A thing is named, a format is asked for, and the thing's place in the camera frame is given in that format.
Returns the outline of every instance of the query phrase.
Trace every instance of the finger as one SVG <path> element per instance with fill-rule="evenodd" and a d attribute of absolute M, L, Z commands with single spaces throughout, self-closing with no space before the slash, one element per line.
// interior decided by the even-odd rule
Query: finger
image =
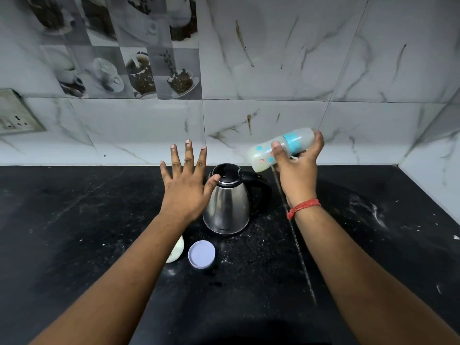
<path fill-rule="evenodd" d="M 213 193 L 214 188 L 217 186 L 219 179 L 220 179 L 220 174 L 214 174 L 212 177 L 210 177 L 207 180 L 206 184 L 204 184 L 203 194 L 206 200 L 206 204 L 208 204 L 211 198 L 211 194 Z"/>
<path fill-rule="evenodd" d="M 324 138 L 322 136 L 322 133 L 317 130 L 313 130 L 315 133 L 315 141 L 313 144 L 308 148 L 307 151 L 302 153 L 299 157 L 308 157 L 310 159 L 316 160 L 319 156 L 319 153 L 321 152 L 323 146 L 324 146 Z"/>
<path fill-rule="evenodd" d="M 273 143 L 271 143 L 271 150 L 273 152 L 273 156 L 276 160 L 276 163 L 278 163 L 280 169 L 282 169 L 289 163 L 289 157 L 287 156 L 286 151 L 284 151 L 280 142 L 274 141 Z"/>
<path fill-rule="evenodd" d="M 192 140 L 187 139 L 185 141 L 184 173 L 192 174 L 194 165 L 195 165 L 195 159 L 193 158 Z"/>
<path fill-rule="evenodd" d="M 200 151 L 200 156 L 198 157 L 198 161 L 196 162 L 195 167 L 195 174 L 199 178 L 203 178 L 204 176 L 204 169 L 206 167 L 206 155 L 207 155 L 207 148 L 203 146 Z"/>
<path fill-rule="evenodd" d="M 171 181 L 171 176 L 169 175 L 168 169 L 166 168 L 166 163 L 164 161 L 160 162 L 160 171 L 161 171 L 161 177 L 163 178 L 163 182 L 165 184 L 168 184 Z"/>
<path fill-rule="evenodd" d="M 182 166 L 180 164 L 179 155 L 177 154 L 176 144 L 171 145 L 171 164 L 173 166 L 173 178 L 180 176 L 182 173 Z"/>

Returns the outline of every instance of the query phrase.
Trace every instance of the black kettle handle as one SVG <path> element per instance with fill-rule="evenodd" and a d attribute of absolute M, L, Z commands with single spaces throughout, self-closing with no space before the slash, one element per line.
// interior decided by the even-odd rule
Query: black kettle handle
<path fill-rule="evenodd" d="M 250 171 L 240 170 L 241 181 L 246 185 L 247 190 L 251 193 L 250 188 L 260 188 L 262 190 L 262 196 L 258 203 L 252 206 L 251 215 L 258 214 L 268 207 L 268 203 L 271 199 L 271 186 L 261 174 L 257 174 Z"/>

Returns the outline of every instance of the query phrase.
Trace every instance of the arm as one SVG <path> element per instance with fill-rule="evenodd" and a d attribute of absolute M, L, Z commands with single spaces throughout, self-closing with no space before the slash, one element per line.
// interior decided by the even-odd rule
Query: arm
<path fill-rule="evenodd" d="M 272 144 L 280 181 L 289 204 L 316 198 L 316 158 L 324 141 L 298 160 Z M 302 209 L 296 223 L 340 313 L 363 345 L 449 344 L 460 337 L 415 294 L 363 251 L 321 207 Z"/>
<path fill-rule="evenodd" d="M 193 172 L 190 140 L 182 171 L 171 146 L 173 177 L 161 162 L 165 196 L 160 213 L 129 249 L 76 302 L 30 345 L 128 344 L 149 301 L 156 280 L 177 240 L 209 202 L 219 175 L 203 186 L 206 147 Z"/>

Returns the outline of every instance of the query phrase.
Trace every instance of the electric kettle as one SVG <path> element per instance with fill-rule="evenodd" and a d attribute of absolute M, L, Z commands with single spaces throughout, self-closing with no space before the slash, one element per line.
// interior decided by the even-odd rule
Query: electric kettle
<path fill-rule="evenodd" d="M 235 234 L 246 227 L 251 215 L 267 207 L 271 199 L 271 187 L 261 174 L 244 171 L 231 163 L 216 166 L 209 177 L 214 174 L 220 174 L 220 180 L 203 211 L 204 223 L 219 234 Z M 262 191 L 257 203 L 251 199 L 252 188 L 260 188 Z"/>

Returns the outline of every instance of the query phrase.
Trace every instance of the black countertop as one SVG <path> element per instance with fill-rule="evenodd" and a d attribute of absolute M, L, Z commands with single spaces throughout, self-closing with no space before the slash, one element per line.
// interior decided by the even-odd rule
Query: black countertop
<path fill-rule="evenodd" d="M 184 233 L 131 344 L 225 336 L 356 344 L 273 186 L 239 234 Z M 158 167 L 0 167 L 0 344 L 26 344 L 123 254 L 158 213 Z M 322 205 L 384 268 L 460 331 L 459 226 L 398 168 L 320 167 Z M 206 239 L 214 264 L 186 252 Z"/>

